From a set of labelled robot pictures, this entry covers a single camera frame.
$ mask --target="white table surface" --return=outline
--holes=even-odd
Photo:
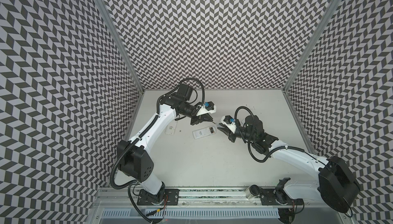
[[[131,136],[152,117],[158,97],[166,92],[145,92]],[[307,151],[281,90],[206,90],[205,101],[213,101],[217,106],[217,112],[212,114],[215,123],[224,115],[233,117],[239,106],[247,106],[263,122],[266,133]],[[245,110],[239,111],[240,120],[246,116]],[[190,118],[184,118],[177,122],[174,135],[163,132],[157,139],[150,155],[154,162],[153,172],[167,187],[276,186],[284,177],[312,179],[300,169],[274,158],[265,163],[254,161],[240,138],[232,143],[221,131],[194,139],[192,131],[211,125],[213,123],[203,122],[191,126]],[[252,150],[257,158],[264,158]],[[115,182],[121,184],[130,180],[118,171]]]

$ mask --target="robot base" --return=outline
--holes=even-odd
[[[164,205],[164,202],[167,201],[166,205],[177,205],[178,200],[179,189],[165,189],[165,185],[163,185],[156,195],[141,189],[139,191],[138,201],[136,204],[143,206],[157,206]]]

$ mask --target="mounting plate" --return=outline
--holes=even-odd
[[[262,205],[277,205],[274,188],[259,188],[259,198]]]
[[[276,201],[276,196],[274,195],[274,188],[259,188],[259,198],[261,199],[262,205],[278,205],[279,203]],[[294,199],[295,206],[303,205],[303,199]]]
[[[149,202],[146,198],[147,196],[147,192],[144,189],[141,189],[139,191],[139,196],[138,196],[138,201],[137,201],[137,205],[144,205],[144,206],[157,206],[156,204],[153,204],[152,202]],[[167,205],[177,205],[178,201],[179,201],[179,189],[165,189],[164,191],[164,200],[167,198],[168,196],[168,200],[167,200]]]

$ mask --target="metal grille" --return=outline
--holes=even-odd
[[[145,213],[155,211],[156,208],[147,208]],[[235,218],[279,218],[277,208],[169,208],[158,212],[149,218],[170,219],[235,219]],[[105,208],[101,218],[140,218],[135,209]]]
[[[146,213],[155,209],[146,209]],[[224,219],[224,218],[279,218],[278,209],[258,209],[258,208],[176,208],[166,209],[151,216],[162,216],[174,219],[192,218],[192,219]]]

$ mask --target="black cable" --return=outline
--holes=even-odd
[[[201,101],[201,105],[203,105],[203,104],[205,103],[205,88],[203,87],[203,84],[202,84],[198,79],[196,79],[196,78],[186,78],[186,79],[181,80],[180,83],[183,83],[183,82],[188,81],[188,80],[194,80],[194,81],[196,81],[197,83],[199,83],[199,85],[200,85],[200,87],[201,87],[201,89],[202,89],[202,101]],[[194,111],[192,111],[191,116],[195,116],[195,115],[199,112],[199,110],[200,110],[201,107],[202,107],[202,106],[198,106],[198,108],[196,108]]]
[[[115,183],[115,173],[116,173],[117,167],[119,166],[120,160],[125,156],[125,154],[127,154],[128,152],[130,152],[133,149],[134,145],[139,140],[140,140],[139,138],[136,138],[131,144],[126,146],[126,148],[124,149],[123,153],[120,155],[120,157],[117,158],[115,164],[113,165],[112,170],[111,170],[111,174],[109,175],[109,183],[110,183],[111,187],[113,187],[114,189],[122,189],[124,187],[129,186],[132,183],[132,181],[129,181],[129,182],[123,184],[123,185],[116,185],[116,183]]]
[[[302,208],[299,212],[296,212],[296,211],[297,211],[297,205],[296,205],[295,215],[296,215],[296,214],[299,214],[299,213],[302,212],[303,210],[304,210],[304,201],[303,201],[303,208]]]
[[[322,163],[322,162],[321,162],[321,161],[319,161],[319,160],[318,160],[318,162]],[[327,167],[327,165],[326,165],[326,164],[324,164],[324,163],[322,163],[322,164],[323,164],[325,167]]]
[[[192,103],[194,103],[195,101],[197,101],[197,99],[198,99],[198,92],[197,92],[196,89],[193,89],[193,90],[195,91],[195,94],[196,94],[196,97],[195,97],[194,101],[193,101],[193,102],[187,102],[187,101],[186,101],[186,103],[192,104]]]
[[[165,94],[163,94],[163,95],[161,95],[158,99],[157,99],[157,114],[159,115],[160,114],[160,101],[161,101],[161,99],[162,99],[162,97],[164,97],[165,95],[168,95],[168,94],[172,94],[174,91],[176,91],[176,89],[178,89],[179,88],[179,85],[176,85],[176,87],[174,88],[174,89],[172,89],[171,91],[169,91],[168,93],[165,93]]]
[[[306,151],[304,151],[305,154],[309,155],[310,157],[312,157],[314,160],[317,160],[316,158],[314,158],[312,155],[308,154]]]
[[[159,223],[160,221],[162,221],[162,219],[158,219],[158,220],[156,220],[156,219],[149,219],[149,218],[147,218],[142,212],[141,212],[141,210],[138,208],[138,206],[136,206],[136,204],[135,204],[135,202],[134,202],[134,199],[132,198],[132,196],[131,196],[131,186],[132,186],[132,184],[130,184],[129,186],[128,186],[128,190],[127,190],[127,192],[128,192],[128,197],[130,198],[130,200],[131,200],[131,203],[132,203],[132,206],[135,208],[135,210],[138,212],[138,214],[141,216],[141,217],[143,217],[143,219],[145,219],[146,221],[148,221],[148,222],[150,222],[150,223],[153,223],[153,224],[156,224],[156,223]]]
[[[252,130],[251,130],[251,133],[250,133],[250,138],[248,139],[248,143],[250,143],[250,142],[251,142],[252,135],[254,134],[254,132],[255,132],[255,130],[256,130],[254,114],[252,113],[252,111],[251,111],[248,107],[241,106],[241,107],[238,107],[238,108],[236,109],[236,111],[235,111],[235,117],[234,117],[235,120],[237,119],[237,113],[238,113],[241,109],[244,109],[244,110],[248,111],[248,113],[251,115],[251,118],[252,118],[252,124],[253,124],[253,126],[252,126]],[[246,140],[244,139],[244,135],[243,135],[243,132],[241,131],[241,129],[239,129],[239,132],[240,132],[240,136],[242,137],[243,141],[246,142]]]
[[[353,216],[353,212],[352,212],[352,208],[351,208],[351,206],[348,204],[348,202],[347,201],[345,201],[346,203],[347,203],[347,206],[349,207],[349,209],[351,210],[351,215],[348,215],[347,214],[347,212],[345,212],[345,215],[348,217],[348,218],[352,218],[352,216]]]
[[[183,118],[185,118],[185,116],[183,116],[183,117],[181,117],[181,118],[175,118],[175,121],[182,120]]]
[[[137,186],[137,184],[135,184],[135,185],[134,185],[134,188],[132,189],[132,193],[133,193],[135,196],[137,195],[137,194],[135,194],[135,192],[134,192],[136,186]]]

